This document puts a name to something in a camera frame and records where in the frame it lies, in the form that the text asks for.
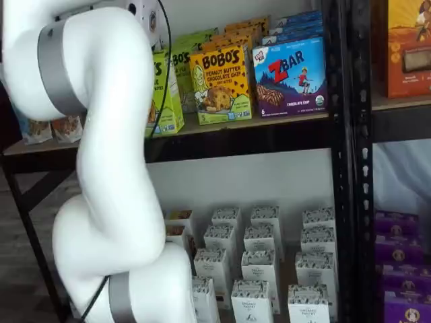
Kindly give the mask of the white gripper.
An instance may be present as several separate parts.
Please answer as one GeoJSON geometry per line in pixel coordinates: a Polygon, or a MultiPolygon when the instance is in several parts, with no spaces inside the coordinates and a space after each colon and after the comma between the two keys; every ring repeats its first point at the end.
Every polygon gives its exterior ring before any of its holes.
{"type": "Polygon", "coordinates": [[[128,0],[126,9],[139,22],[147,35],[151,46],[160,46],[159,20],[161,9],[156,0],[128,0]]]}

